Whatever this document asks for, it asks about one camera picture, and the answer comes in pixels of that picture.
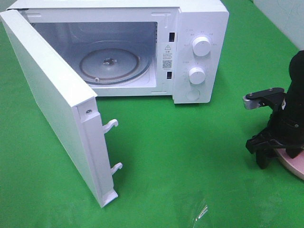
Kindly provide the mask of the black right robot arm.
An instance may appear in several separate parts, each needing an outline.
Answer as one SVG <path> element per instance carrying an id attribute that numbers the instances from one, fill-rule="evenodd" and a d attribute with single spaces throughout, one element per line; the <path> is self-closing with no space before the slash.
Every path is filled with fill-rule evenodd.
<path id="1" fill-rule="evenodd" d="M 273 111 L 265 129 L 247 140 L 246 148 L 256 154 L 261 169 L 275 157 L 276 149 L 285 149 L 295 158 L 304 146 L 304 52 L 299 51 L 290 61 L 291 84 L 286 92 L 274 87 L 243 97 L 246 109 L 269 106 Z"/>

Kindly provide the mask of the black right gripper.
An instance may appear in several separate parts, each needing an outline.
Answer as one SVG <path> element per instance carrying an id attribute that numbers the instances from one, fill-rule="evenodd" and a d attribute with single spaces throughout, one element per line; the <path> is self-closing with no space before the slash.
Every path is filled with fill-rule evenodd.
<path id="1" fill-rule="evenodd" d="M 304 127 L 279 114 L 271 114 L 266 128 L 246 142 L 249 152 L 256 153 L 256 162 L 261 169 L 269 165 L 276 149 L 285 149 L 294 159 L 304 150 L 303 146 Z"/>

